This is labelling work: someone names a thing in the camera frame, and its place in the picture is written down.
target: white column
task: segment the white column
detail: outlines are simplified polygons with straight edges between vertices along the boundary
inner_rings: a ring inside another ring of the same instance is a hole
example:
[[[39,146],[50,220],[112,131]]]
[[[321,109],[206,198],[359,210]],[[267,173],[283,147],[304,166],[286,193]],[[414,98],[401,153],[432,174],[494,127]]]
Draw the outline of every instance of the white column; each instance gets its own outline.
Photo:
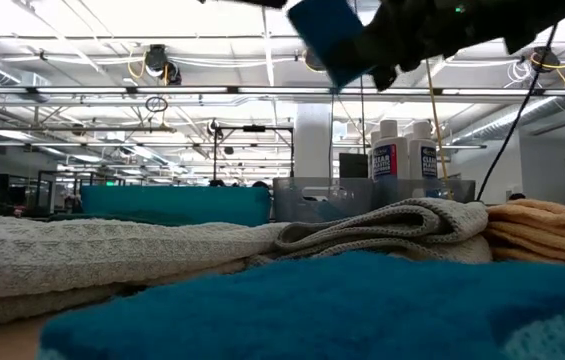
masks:
[[[331,176],[330,104],[298,104],[295,118],[295,176]]]

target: gray waffle towel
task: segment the gray waffle towel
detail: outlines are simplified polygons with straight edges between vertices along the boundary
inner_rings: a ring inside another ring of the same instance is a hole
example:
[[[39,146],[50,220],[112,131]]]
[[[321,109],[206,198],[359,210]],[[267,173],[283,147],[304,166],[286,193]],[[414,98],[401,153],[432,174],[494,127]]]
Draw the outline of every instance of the gray waffle towel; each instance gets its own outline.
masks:
[[[349,219],[288,225],[275,241],[275,249],[253,261],[263,264],[367,249],[414,260],[483,263],[491,261],[489,246],[479,235],[487,222],[482,203],[408,199]]]

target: blue microfiber cloth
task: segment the blue microfiber cloth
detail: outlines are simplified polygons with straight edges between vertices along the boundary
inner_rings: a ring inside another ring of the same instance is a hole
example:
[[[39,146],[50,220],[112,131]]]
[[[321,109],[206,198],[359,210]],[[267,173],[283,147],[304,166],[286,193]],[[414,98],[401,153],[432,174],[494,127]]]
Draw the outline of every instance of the blue microfiber cloth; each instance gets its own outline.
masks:
[[[298,35],[325,64],[338,91],[370,70],[330,67],[324,61],[337,43],[354,38],[364,30],[346,0],[303,0],[289,10],[288,17]]]
[[[62,314],[38,359],[565,360],[565,266],[284,261]]]

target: teal bin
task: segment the teal bin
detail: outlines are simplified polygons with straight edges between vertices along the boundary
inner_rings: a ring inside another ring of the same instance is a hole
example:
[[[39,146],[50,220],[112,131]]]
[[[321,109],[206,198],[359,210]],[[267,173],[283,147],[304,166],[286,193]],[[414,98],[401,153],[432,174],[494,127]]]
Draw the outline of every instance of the teal bin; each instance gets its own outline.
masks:
[[[269,222],[265,188],[84,186],[85,214],[166,226],[225,222],[258,226]]]

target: bottle label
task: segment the bottle label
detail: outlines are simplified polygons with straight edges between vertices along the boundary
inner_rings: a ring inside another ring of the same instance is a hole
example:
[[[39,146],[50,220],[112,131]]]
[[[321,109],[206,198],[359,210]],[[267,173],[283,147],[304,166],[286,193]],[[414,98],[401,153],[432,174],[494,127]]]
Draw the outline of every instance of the bottle label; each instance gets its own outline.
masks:
[[[438,178],[438,154],[434,147],[422,147],[422,178]]]
[[[373,178],[398,174],[396,148],[391,144],[373,149]]]

